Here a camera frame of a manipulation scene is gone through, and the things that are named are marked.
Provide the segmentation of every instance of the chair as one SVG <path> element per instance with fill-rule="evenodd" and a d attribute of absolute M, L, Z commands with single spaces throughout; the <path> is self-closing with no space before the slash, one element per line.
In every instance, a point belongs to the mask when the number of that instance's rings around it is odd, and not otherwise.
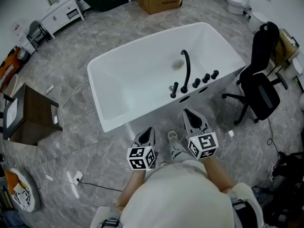
<path fill-rule="evenodd" d="M 257 117 L 254 120 L 255 123 L 266 119 L 280 104 L 280 98 L 274 85 L 282 83 L 284 88 L 288 89 L 288 85 L 280 73 L 276 72 L 277 79 L 273 81 L 269 81 L 264 73 L 258 73 L 267 68 L 278 38 L 279 29 L 274 23 L 263 24 L 253 38 L 251 64 L 240 74 L 237 81 L 237 85 L 241 84 L 245 96 L 222 94 L 223 99 L 228 96 L 245 104 L 239 120 L 234 121 L 234 125 L 238 125 L 242 121 L 249 106 Z"/>
<path fill-rule="evenodd" d="M 27 38 L 30 41 L 30 43 L 32 44 L 32 46 L 35 48 L 35 50 L 38 51 L 36 46 L 34 46 L 33 42 L 36 42 L 39 45 L 39 42 L 36 40 L 42 36 L 46 39 L 46 41 L 48 43 L 47 35 L 48 35 L 48 33 L 42 28 L 42 26 L 39 24 L 39 22 L 35 20 L 29 26 Z"/>

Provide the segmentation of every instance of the black faucet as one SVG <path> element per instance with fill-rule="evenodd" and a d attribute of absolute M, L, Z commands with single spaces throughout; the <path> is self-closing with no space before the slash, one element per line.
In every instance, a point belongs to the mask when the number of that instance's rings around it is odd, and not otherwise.
<path fill-rule="evenodd" d="M 190 78 L 191 66 L 190 66 L 190 58 L 189 58 L 188 52 L 186 50 L 182 50 L 181 54 L 185 55 L 186 63 L 187 63 L 187 74 L 186 74 L 185 83 L 184 83 L 184 86 L 180 89 L 180 91 L 185 94 L 188 91 L 187 84 L 188 84 L 188 81 Z"/>

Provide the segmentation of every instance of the toilet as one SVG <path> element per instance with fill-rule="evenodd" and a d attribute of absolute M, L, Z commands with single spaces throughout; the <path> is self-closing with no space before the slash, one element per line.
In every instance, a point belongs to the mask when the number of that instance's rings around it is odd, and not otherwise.
<path fill-rule="evenodd" d="M 234 14 L 243 14 L 244 9 L 249 6 L 249 0 L 227 0 L 227 11 Z"/>

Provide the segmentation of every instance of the office chair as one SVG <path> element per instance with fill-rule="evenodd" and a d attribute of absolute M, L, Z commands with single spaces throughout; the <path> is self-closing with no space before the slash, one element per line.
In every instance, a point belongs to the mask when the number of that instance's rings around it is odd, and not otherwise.
<path fill-rule="evenodd" d="M 269 81 L 264 73 L 258 73 L 267 68 L 271 52 L 275 53 L 279 34 L 278 27 L 272 22 L 267 22 L 260 27 L 253 38 L 251 64 L 240 74 L 237 81 L 237 85 L 241 84 L 245 96 L 222 94 L 223 99 L 228 96 L 245 104 L 239 120 L 234 121 L 234 125 L 242 121 L 249 106 L 257 117 L 254 120 L 255 123 L 266 119 L 280 104 L 274 85 L 282 83 L 284 88 L 288 89 L 280 73 L 275 73 L 277 79 L 273 81 Z"/>

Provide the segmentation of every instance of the gray tile floor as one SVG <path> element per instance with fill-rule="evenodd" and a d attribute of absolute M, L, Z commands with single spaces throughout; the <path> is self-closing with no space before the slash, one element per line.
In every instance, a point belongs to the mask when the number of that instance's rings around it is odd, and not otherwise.
<path fill-rule="evenodd" d="M 42 94 L 54 85 L 52 95 L 65 102 L 77 86 L 88 80 L 86 66 L 91 59 L 149 34 L 199 21 L 213 26 L 249 65 L 253 34 L 247 29 L 247 20 L 229 14 L 226 5 L 225 0 L 184 0 L 181 8 L 148 15 L 133 1 L 108 12 L 90 11 L 85 21 L 65 27 L 56 34 L 56 39 L 43 43 L 19 77 Z M 303 148 L 300 90 L 292 82 L 287 91 L 281 85 L 275 88 L 281 104 L 269 118 L 274 140 L 279 150 L 296 152 Z M 235 84 L 227 91 L 241 93 Z M 217 133 L 220 143 L 217 157 L 228 173 L 248 185 L 268 186 L 269 168 L 276 162 L 274 146 L 266 144 L 271 136 L 269 123 L 254 124 L 255 117 L 249 110 L 243 122 L 234 126 L 233 120 L 240 115 L 242 106 L 235 99 L 223 100 L 217 94 L 205 102 L 198 99 L 191 108 L 204 114 Z M 20 212 L 26 224 L 33 228 L 89 227 L 98 206 L 115 203 L 117 192 L 88 185 L 76 187 L 79 195 L 76 198 L 71 185 L 65 182 L 69 174 L 73 177 L 81 170 L 83 181 L 116 189 L 122 189 L 131 174 L 126 149 L 132 139 L 103 132 L 89 83 L 76 91 L 62 114 L 65 130 L 49 152 L 47 162 L 46 154 L 60 133 L 42 140 L 37 148 L 1 140 L 0 150 L 7 156 L 9 166 L 25 167 L 39 188 L 43 208 L 35 213 Z M 157 132 L 158 151 L 167 158 L 167 132 L 175 129 L 183 135 L 181 114 L 163 119 L 153 127 Z M 228 134 L 230 130 L 234 131 L 233 138 Z M 60 182 L 45 178 L 47 165 Z"/>

